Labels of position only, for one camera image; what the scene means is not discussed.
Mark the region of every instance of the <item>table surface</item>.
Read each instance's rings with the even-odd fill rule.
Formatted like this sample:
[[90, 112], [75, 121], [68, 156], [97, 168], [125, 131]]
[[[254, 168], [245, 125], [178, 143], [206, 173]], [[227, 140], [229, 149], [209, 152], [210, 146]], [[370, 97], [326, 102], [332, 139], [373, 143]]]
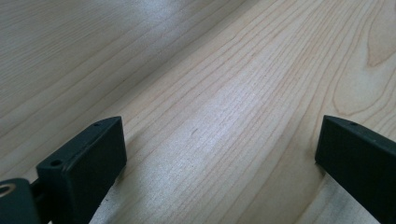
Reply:
[[376, 223], [315, 165], [323, 115], [396, 140], [395, 1], [8, 1], [0, 177], [121, 115], [92, 223]]

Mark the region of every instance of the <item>light wooden surface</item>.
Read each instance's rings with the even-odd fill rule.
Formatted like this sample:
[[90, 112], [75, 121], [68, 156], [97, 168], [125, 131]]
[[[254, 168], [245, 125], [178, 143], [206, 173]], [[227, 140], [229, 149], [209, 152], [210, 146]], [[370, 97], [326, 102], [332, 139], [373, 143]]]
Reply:
[[375, 223], [314, 154], [324, 114], [396, 140], [395, 1], [0, 5], [1, 179], [122, 115], [92, 223]]

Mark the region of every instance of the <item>black plastic part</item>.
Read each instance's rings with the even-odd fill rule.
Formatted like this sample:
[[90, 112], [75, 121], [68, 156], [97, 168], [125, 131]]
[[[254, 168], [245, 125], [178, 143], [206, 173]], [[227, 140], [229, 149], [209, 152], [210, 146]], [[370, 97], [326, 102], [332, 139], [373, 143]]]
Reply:
[[381, 223], [396, 223], [396, 143], [349, 120], [325, 116], [317, 163]]
[[52, 222], [89, 223], [126, 160], [121, 118], [115, 117], [94, 123], [40, 162]]
[[54, 214], [54, 206], [50, 203], [49, 195], [43, 190], [42, 184], [38, 179], [30, 185], [30, 188], [35, 198], [35, 206], [41, 222], [49, 223]]
[[15, 178], [0, 182], [0, 223], [41, 224], [27, 180]]

